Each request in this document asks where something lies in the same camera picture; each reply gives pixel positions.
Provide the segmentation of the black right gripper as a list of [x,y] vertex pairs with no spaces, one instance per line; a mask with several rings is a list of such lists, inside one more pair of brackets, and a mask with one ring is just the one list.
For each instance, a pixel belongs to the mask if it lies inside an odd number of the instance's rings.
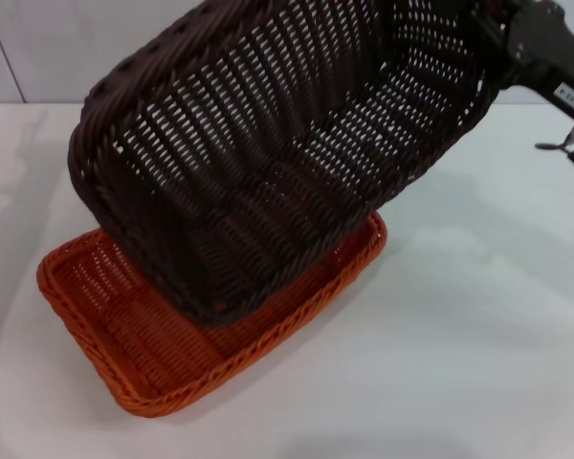
[[476,46],[504,58],[498,86],[527,88],[574,120],[574,33],[555,0],[497,0],[501,12],[476,12]]

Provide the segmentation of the dark brown woven plastic basket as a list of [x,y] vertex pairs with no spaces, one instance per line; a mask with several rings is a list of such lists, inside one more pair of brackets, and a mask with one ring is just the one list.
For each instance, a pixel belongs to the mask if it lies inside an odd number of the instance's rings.
[[237,322],[479,123],[480,44],[433,0],[202,0],[90,91],[73,187],[177,311]]

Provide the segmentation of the orange woven plastic basket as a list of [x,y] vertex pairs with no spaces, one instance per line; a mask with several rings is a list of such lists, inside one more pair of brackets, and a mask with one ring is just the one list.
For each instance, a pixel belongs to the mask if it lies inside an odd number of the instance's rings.
[[252,316],[226,327],[179,314],[101,229],[49,252],[40,293],[116,403],[145,418],[194,404],[305,327],[379,256],[382,217],[365,223]]

